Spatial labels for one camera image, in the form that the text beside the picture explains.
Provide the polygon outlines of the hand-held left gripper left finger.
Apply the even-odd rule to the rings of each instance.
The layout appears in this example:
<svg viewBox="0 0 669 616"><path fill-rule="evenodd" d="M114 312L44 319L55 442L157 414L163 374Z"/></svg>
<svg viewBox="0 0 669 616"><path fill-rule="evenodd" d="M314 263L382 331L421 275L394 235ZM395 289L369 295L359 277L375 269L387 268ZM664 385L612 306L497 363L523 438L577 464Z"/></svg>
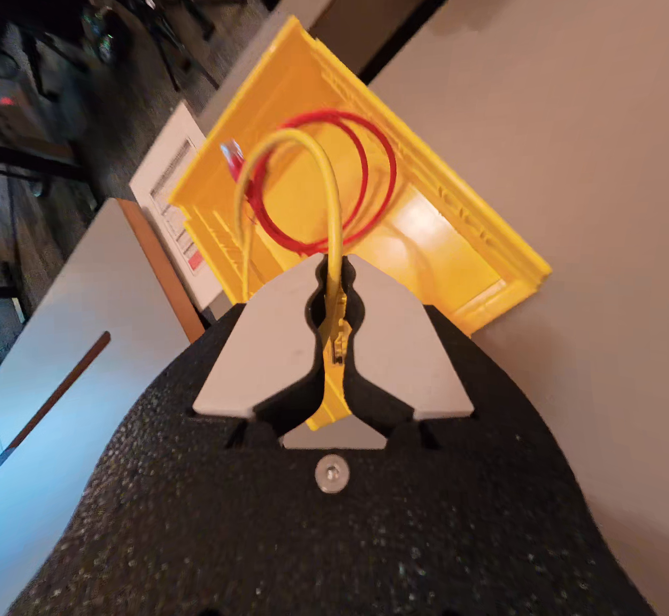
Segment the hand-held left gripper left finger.
<svg viewBox="0 0 669 616"><path fill-rule="evenodd" d="M323 347L310 306L322 304L325 265L325 256L311 256L244 304L193 403L196 415L263 422L286 434L320 407Z"/></svg>

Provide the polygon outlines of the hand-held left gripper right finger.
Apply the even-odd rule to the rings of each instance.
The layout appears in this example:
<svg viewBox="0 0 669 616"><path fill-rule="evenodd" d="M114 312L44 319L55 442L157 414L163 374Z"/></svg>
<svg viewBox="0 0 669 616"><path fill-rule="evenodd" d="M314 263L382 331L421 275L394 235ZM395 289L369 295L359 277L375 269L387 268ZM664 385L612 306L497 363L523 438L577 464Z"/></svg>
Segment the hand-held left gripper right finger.
<svg viewBox="0 0 669 616"><path fill-rule="evenodd" d="M359 256L347 256L342 273L351 328L343 393L351 413L379 433L470 417L474 405L423 303Z"/></svg>

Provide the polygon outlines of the yellow plastic bin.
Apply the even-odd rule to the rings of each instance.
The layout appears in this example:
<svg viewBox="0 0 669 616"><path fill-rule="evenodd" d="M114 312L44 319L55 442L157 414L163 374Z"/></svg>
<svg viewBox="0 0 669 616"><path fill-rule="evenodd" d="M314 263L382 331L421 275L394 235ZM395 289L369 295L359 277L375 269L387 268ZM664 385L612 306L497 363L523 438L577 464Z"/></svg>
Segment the yellow plastic bin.
<svg viewBox="0 0 669 616"><path fill-rule="evenodd" d="M352 414L343 393L345 258L388 274L436 330L465 336L536 293L539 254L295 17L232 97L170 202L232 303L326 258L324 395L311 428Z"/></svg>

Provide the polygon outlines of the white table with wood edge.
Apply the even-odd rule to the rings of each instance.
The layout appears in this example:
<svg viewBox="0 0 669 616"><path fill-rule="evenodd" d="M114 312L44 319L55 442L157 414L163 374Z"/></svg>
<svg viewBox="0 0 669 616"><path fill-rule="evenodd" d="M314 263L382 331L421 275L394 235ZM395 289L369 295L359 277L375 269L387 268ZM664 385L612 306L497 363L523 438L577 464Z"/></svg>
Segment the white table with wood edge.
<svg viewBox="0 0 669 616"><path fill-rule="evenodd" d="M204 331L140 206L107 200L1 365L1 462L39 424L104 446Z"/></svg>

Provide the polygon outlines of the white paper label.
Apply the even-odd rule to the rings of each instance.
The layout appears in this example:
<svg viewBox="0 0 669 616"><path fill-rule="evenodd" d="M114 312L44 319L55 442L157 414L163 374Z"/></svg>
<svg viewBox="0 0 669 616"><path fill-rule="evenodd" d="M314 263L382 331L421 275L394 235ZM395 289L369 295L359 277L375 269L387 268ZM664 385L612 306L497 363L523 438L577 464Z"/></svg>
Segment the white paper label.
<svg viewBox="0 0 669 616"><path fill-rule="evenodd" d="M185 216L171 204L170 197L204 142L188 104L179 102L129 183L198 311L205 311L223 289L186 230Z"/></svg>

